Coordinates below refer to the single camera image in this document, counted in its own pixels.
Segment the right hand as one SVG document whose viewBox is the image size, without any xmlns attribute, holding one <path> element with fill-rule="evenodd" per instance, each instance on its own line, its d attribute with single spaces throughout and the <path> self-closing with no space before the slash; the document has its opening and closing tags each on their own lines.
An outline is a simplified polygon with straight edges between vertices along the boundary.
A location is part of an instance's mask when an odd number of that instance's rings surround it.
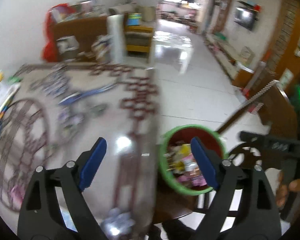
<svg viewBox="0 0 300 240">
<path fill-rule="evenodd" d="M 284 184 L 283 181 L 283 172 L 281 171 L 278 176 L 279 186 L 276 190 L 276 204 L 278 207 L 283 207 L 287 196 L 292 192 L 300 192 L 300 179 L 292 181 L 289 185 Z"/>
</svg>

